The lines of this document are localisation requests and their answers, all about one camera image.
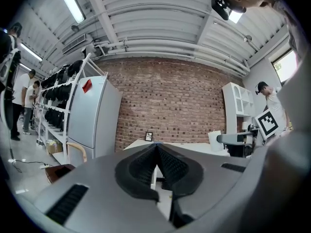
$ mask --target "man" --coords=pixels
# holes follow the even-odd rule
[[[12,51],[12,40],[11,37],[14,39],[14,47],[17,48],[17,38],[20,36],[22,30],[22,26],[19,22],[15,23],[8,33],[3,30],[0,30],[0,63],[2,63],[7,55]],[[13,64],[17,66],[20,60],[20,54],[15,57],[16,60],[13,61]],[[4,90],[6,84],[0,82],[0,92]]]
[[[31,70],[29,73],[21,75],[15,82],[14,86],[14,99],[13,99],[13,128],[11,130],[11,139],[20,141],[19,132],[17,131],[17,121],[21,112],[21,109],[25,107],[25,98],[27,88],[29,87],[29,81],[35,76],[35,70]]]
[[[277,93],[280,90],[281,88],[270,87],[265,82],[260,82],[258,84],[258,91],[262,93],[267,100],[267,105],[263,111],[270,109],[271,114],[278,124],[278,129],[275,133],[275,135],[278,136],[281,135],[285,127],[289,127],[290,125],[289,117],[287,116],[280,100],[277,98]]]
[[[29,133],[29,122],[33,111],[33,103],[35,98],[38,96],[35,94],[35,89],[40,86],[40,82],[37,80],[35,83],[27,89],[25,98],[25,112],[24,112],[24,134],[30,135]]]
[[[294,14],[288,9],[282,0],[224,0],[225,4],[232,10],[241,12],[249,7],[271,6],[274,10],[285,17],[289,31],[289,43],[300,62],[309,49],[309,44],[299,27]]]

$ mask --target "black mesh pad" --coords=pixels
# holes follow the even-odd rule
[[[162,144],[152,144],[117,164],[116,181],[132,197],[158,201],[157,192],[150,188],[156,165],[172,188],[174,199],[192,194],[203,180],[199,163]]]

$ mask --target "red sticker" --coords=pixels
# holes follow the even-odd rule
[[[92,88],[92,81],[88,80],[85,85],[83,85],[82,89],[84,93],[86,93],[90,88]]]

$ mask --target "gray plastic panel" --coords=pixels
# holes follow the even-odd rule
[[[221,167],[223,163],[247,166],[249,159],[218,156],[164,144],[172,150],[197,161],[204,170],[201,185],[191,196],[178,199],[182,213],[198,218],[211,209],[236,184],[242,173]]]
[[[258,148],[236,184],[215,205],[179,233],[235,233],[239,232],[242,214],[261,175],[267,148]]]
[[[139,146],[88,161],[45,189],[35,206],[46,213],[74,184],[89,187],[64,227],[75,232],[137,233],[171,232],[152,200],[135,199],[115,181],[115,166],[123,158],[144,149]]]

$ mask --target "window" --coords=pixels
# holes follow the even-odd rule
[[[278,78],[283,84],[296,72],[297,69],[296,54],[294,53],[293,50],[290,49],[283,55],[281,55],[278,59],[276,59],[272,63],[272,65],[276,70]]]

